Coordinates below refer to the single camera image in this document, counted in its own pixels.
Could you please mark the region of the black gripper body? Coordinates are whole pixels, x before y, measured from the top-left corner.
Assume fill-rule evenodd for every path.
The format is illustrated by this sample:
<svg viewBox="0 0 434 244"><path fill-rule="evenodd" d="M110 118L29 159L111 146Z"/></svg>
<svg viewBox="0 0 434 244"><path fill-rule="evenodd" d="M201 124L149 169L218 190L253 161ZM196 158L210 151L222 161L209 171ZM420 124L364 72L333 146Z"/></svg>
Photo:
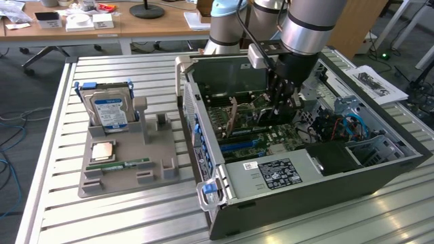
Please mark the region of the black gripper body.
<svg viewBox="0 0 434 244"><path fill-rule="evenodd" d="M302 55L294 52L280 54L274 73L278 80L288 80L296 87L301 87L308 80L320 54Z"/></svg>

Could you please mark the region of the graphics card with black fan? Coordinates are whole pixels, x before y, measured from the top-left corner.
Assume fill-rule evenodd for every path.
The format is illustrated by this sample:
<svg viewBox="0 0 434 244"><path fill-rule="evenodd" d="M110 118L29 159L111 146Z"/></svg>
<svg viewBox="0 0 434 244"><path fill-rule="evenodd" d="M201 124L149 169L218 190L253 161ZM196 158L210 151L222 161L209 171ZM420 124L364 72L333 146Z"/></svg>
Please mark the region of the graphics card with black fan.
<svg viewBox="0 0 434 244"><path fill-rule="evenodd" d="M276 114L273 112L273 106L270 101L269 107L254 108L252 107L252 101L260 96L256 94L248 94L246 96L232 96L229 101L232 105L222 109L226 113L226 125L225 131L232 131L241 127L264 127L264 126L280 126L289 123L280 123L276 119Z"/></svg>

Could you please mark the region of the metal socket cover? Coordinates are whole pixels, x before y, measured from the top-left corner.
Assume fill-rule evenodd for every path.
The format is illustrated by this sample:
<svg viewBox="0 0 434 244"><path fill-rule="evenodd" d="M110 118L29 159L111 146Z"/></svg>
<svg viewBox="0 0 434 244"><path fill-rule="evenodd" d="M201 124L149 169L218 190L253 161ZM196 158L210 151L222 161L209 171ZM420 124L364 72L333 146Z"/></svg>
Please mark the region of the metal socket cover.
<svg viewBox="0 0 434 244"><path fill-rule="evenodd" d="M270 98L266 93L261 94L253 101L252 101L252 107L261 108L261 107L269 107L270 106Z"/></svg>

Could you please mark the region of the silver drive cage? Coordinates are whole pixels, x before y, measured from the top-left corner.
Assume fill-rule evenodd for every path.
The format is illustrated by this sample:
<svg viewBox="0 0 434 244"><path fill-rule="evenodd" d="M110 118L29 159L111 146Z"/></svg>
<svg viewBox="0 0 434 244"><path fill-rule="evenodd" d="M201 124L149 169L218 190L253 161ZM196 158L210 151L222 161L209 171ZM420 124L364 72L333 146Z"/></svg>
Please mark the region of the silver drive cage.
<svg viewBox="0 0 434 244"><path fill-rule="evenodd" d="M325 112L342 116L360 114L365 102L356 87L357 84L344 72L342 65L321 54L300 92L305 108L297 111L294 119L312 123Z"/></svg>

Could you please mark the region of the green motherboard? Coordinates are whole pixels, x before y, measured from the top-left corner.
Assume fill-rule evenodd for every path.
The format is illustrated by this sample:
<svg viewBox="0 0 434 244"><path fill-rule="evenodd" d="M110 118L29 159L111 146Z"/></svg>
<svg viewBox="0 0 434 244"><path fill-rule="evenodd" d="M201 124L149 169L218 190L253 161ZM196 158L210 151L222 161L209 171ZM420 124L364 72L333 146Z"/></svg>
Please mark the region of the green motherboard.
<svg viewBox="0 0 434 244"><path fill-rule="evenodd" d="M238 93L234 96L246 96L248 94L260 95L262 93L264 92L261 91L249 91L245 93ZM261 133L222 138L228 117L222 109L232 105L229 97L232 96L208 96L205 101L208 115L218 139L218 144L221 146L224 144L233 144L250 140L257 140L258 143L256 147L222 152L226 163L234 163L242 160L277 155L280 153L296 150L305 144L298 134L297 127L292 122L289 124L276 126Z"/></svg>

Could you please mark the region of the wooden cabinet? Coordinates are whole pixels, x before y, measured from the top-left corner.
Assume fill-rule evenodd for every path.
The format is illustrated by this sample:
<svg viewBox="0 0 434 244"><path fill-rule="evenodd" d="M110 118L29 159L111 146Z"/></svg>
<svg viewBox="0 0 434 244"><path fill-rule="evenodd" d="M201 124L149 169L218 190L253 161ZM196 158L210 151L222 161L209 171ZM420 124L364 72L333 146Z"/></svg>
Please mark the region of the wooden cabinet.
<svg viewBox="0 0 434 244"><path fill-rule="evenodd" d="M334 27L328 46L353 59L367 34L376 24L388 0L349 0Z"/></svg>

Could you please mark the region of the silver disk bay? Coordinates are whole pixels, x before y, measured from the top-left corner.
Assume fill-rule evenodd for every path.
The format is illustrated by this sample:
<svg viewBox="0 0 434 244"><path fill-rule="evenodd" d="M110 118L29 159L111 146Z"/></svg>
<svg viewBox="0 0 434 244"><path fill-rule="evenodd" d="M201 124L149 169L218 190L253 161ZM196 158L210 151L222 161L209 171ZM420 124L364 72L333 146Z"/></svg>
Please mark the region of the silver disk bay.
<svg viewBox="0 0 434 244"><path fill-rule="evenodd" d="M405 158L404 152L384 135L360 142L346 142L345 145L364 167Z"/></svg>

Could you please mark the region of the brown cardboard box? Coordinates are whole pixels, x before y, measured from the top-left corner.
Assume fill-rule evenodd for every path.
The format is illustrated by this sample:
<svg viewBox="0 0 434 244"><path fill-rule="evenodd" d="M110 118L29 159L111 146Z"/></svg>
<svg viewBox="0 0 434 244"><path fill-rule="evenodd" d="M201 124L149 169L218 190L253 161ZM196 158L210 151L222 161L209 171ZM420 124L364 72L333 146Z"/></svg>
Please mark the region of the brown cardboard box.
<svg viewBox="0 0 434 244"><path fill-rule="evenodd" d="M212 16L212 7L214 0L198 0L197 2L197 10L204 17Z"/></svg>

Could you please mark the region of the open dark PC case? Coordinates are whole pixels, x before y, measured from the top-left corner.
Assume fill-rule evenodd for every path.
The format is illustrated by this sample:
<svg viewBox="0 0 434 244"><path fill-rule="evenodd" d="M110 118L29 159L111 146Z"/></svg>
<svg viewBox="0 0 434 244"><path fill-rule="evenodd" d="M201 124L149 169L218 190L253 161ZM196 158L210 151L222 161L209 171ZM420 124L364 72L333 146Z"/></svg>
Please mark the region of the open dark PC case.
<svg viewBox="0 0 434 244"><path fill-rule="evenodd" d="M432 156L429 149L357 84L356 89L365 102L360 114L342 116L325 112L312 123L292 120L304 140L304 145L296 150L306 149L314 143L360 142L384 135L404 152L405 158L324 176L321 180L289 190L238 199L230 187L229 163L224 158L205 101L208 96L234 96L250 91L268 93L266 88L268 71L265 68L256 69L245 54L184 55L177 58L180 112L200 205L213 240L375 194Z"/></svg>

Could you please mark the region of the wooden desk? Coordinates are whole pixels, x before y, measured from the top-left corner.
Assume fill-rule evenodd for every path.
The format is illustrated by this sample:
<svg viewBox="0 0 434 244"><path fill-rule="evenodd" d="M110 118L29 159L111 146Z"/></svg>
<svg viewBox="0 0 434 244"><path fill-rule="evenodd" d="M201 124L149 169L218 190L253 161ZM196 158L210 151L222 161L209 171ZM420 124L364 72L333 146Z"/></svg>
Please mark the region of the wooden desk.
<svg viewBox="0 0 434 244"><path fill-rule="evenodd" d="M119 2L121 34L119 44L122 54L131 55L131 43L153 41L206 40L209 30L192 30L185 19L185 12L196 12L196 4L186 1L168 3L150 0L153 5L165 9L165 15L157 19L141 19L130 13L130 8L139 1Z"/></svg>
<svg viewBox="0 0 434 244"><path fill-rule="evenodd" d="M11 21L5 17L0 19L0 48L118 44L122 31L121 16L114 16L113 19L114 28L67 32L65 27L41 28L37 20L30 27L10 30L6 25L11 24Z"/></svg>

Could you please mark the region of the black round lamp base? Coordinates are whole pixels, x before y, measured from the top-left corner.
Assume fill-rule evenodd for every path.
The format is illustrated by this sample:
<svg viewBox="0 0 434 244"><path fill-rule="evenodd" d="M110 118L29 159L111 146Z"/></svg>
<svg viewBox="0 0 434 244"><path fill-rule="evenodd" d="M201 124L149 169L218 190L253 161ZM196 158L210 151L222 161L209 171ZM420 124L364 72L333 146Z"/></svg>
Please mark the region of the black round lamp base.
<svg viewBox="0 0 434 244"><path fill-rule="evenodd" d="M134 5L130 8L130 13L141 19L157 19L165 15L165 9L150 4L149 0L143 0L142 4Z"/></svg>

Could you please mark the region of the hard disk in blue caddy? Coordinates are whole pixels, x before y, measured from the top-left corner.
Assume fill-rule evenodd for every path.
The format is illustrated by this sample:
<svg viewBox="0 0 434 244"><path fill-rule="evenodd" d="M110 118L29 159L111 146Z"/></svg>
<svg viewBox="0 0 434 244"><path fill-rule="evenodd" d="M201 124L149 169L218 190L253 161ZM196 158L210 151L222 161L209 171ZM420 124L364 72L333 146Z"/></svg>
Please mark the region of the hard disk in blue caddy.
<svg viewBox="0 0 434 244"><path fill-rule="evenodd" d="M139 119L134 109L134 84L75 82L74 90L85 104L94 127L102 126L106 133L127 130L129 123Z"/></svg>

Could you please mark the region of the CPU with metal lid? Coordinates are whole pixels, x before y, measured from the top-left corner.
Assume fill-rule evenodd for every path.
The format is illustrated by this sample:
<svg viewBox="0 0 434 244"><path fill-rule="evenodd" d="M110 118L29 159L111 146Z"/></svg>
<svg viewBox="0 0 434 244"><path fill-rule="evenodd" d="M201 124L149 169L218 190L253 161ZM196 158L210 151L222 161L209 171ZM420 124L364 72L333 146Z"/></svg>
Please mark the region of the CPU with metal lid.
<svg viewBox="0 0 434 244"><path fill-rule="evenodd" d="M111 158L114 154L114 145L111 142L99 142L93 145L93 156L91 160L103 161Z"/></svg>

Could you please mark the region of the green RAM stick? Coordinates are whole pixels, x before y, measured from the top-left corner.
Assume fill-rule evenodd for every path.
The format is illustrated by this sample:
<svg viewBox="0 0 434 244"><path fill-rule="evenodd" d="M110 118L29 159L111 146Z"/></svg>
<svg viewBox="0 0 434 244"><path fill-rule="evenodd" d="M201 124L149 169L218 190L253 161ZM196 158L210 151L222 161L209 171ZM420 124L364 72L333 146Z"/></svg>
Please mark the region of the green RAM stick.
<svg viewBox="0 0 434 244"><path fill-rule="evenodd" d="M102 169L102 170L111 170L111 169L126 169L135 167L139 163L149 162L150 158L142 158L137 160L130 161L118 161L118 162L110 162L103 164L95 164L86 167L86 170L94 170L94 169Z"/></svg>

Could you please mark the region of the clear plastic bag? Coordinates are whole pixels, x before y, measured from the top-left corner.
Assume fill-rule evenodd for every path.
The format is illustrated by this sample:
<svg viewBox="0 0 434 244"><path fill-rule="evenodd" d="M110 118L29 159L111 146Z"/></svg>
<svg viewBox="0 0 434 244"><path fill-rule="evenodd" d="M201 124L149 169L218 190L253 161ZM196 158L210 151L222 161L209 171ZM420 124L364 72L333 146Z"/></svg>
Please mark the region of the clear plastic bag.
<svg viewBox="0 0 434 244"><path fill-rule="evenodd" d="M25 3L0 0L0 16L6 16L13 23L33 22L33 18L23 11Z"/></svg>

